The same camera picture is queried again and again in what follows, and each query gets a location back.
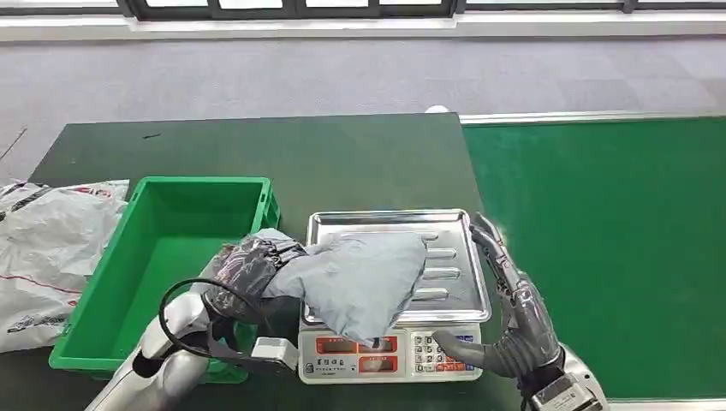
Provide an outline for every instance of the scale keypad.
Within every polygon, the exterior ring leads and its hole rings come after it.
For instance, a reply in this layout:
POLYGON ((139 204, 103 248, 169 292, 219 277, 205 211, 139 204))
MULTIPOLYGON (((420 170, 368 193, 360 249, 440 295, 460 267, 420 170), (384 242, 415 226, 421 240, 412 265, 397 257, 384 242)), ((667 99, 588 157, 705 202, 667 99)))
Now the scale keypad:
MULTIPOLYGON (((456 336, 456 338, 471 343, 474 341, 473 336, 456 336)), ((414 371, 416 373, 474 370, 473 366, 447 357, 431 337, 430 332, 412 333, 411 346, 414 348, 414 371)))

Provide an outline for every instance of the green plastic crate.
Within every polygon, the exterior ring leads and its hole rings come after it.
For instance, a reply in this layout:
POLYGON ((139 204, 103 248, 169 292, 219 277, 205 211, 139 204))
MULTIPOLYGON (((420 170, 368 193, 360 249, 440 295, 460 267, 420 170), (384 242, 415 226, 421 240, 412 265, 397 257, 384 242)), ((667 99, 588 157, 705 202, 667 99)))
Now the green plastic crate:
MULTIPOLYGON (((197 277, 223 243, 276 228, 279 220, 266 178, 144 178, 56 342, 51 367, 110 378, 171 285, 197 277)), ((251 347, 255 329, 237 328, 240 343, 251 347)), ((212 360, 205 382, 240 383, 246 377, 212 360)))

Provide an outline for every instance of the robotic arm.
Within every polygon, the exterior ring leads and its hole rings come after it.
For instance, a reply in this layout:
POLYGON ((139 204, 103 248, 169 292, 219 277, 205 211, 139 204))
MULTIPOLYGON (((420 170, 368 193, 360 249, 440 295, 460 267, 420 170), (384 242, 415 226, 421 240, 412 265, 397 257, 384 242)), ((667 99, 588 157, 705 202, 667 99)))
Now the robotic arm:
POLYGON ((243 353, 234 333, 235 322, 272 332, 266 314, 280 301, 259 297, 280 268, 305 254, 288 237, 276 238, 279 234, 245 237, 238 246, 223 248, 200 277, 171 287, 135 350, 86 411, 171 409, 201 381, 211 359, 251 372, 295 374, 299 353, 290 341, 259 337, 252 351, 243 353), (189 291, 166 304, 190 283, 189 291))
POLYGON ((502 302, 502 338, 494 344, 462 342, 447 331, 434 339, 458 361, 516 378, 527 405, 536 411, 609 411, 600 384, 584 362, 560 344, 547 308, 529 276, 519 271, 497 227, 481 214, 471 226, 497 279, 502 302))

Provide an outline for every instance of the stainless steel weighing tray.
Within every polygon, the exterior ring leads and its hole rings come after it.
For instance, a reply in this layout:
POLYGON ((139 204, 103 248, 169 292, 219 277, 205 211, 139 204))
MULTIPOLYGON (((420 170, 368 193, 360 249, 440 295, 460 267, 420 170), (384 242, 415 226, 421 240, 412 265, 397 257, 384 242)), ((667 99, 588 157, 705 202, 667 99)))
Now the stainless steel weighing tray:
MULTIPOLYGON (((424 276, 397 324, 478 322, 491 316, 479 254, 463 210, 331 211, 310 216, 307 244, 333 235, 414 232, 426 242, 424 276)), ((308 305, 303 320, 321 324, 308 305)))

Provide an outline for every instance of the gray carpet floor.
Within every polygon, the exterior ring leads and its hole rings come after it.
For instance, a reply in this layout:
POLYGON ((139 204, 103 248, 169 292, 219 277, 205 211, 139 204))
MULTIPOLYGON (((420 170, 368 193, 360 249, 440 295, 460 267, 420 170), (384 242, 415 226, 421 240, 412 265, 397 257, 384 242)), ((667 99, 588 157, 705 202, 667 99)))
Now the gray carpet floor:
POLYGON ((0 182, 28 178, 69 122, 422 112, 434 104, 462 114, 726 111, 726 40, 2 45, 0 182))

